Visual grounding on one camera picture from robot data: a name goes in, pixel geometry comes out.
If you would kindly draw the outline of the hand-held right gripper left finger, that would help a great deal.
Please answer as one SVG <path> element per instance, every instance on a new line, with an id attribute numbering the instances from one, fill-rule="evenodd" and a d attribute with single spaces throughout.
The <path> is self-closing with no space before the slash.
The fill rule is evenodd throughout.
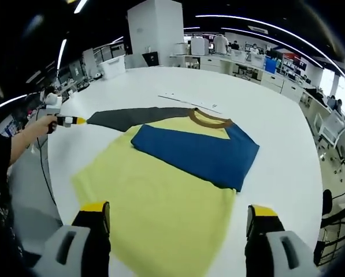
<path id="1" fill-rule="evenodd" d="M 109 276 L 110 204 L 88 203 L 44 244 L 36 276 Z"/>

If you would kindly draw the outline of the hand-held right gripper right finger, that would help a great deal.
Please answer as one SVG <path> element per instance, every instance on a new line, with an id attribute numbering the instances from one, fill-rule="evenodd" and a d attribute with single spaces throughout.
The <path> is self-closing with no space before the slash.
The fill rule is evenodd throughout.
<path id="1" fill-rule="evenodd" d="M 277 213 L 260 205 L 248 206 L 247 276 L 319 276 L 310 248 L 286 231 Z"/>

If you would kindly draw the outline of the person's left hand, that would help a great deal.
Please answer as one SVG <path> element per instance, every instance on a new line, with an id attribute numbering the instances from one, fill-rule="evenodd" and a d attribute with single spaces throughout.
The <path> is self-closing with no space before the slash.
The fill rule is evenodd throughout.
<path id="1" fill-rule="evenodd" d="M 55 115 L 45 115 L 41 119 L 43 133 L 44 134 L 52 134 L 53 131 L 56 130 L 58 125 L 58 118 Z"/>

